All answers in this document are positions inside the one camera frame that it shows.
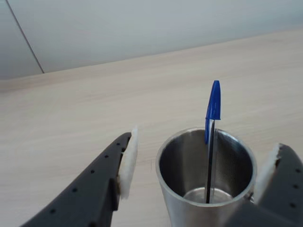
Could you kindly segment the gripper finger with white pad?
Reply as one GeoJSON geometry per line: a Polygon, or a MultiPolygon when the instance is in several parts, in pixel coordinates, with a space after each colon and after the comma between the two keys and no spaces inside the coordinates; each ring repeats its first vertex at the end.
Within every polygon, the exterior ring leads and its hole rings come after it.
{"type": "Polygon", "coordinates": [[[258,173],[254,204],[292,223],[303,225],[303,162],[288,145],[279,143],[258,173]]]}
{"type": "Polygon", "coordinates": [[[130,193],[138,154],[138,129],[116,138],[25,227],[109,227],[130,193]]]}

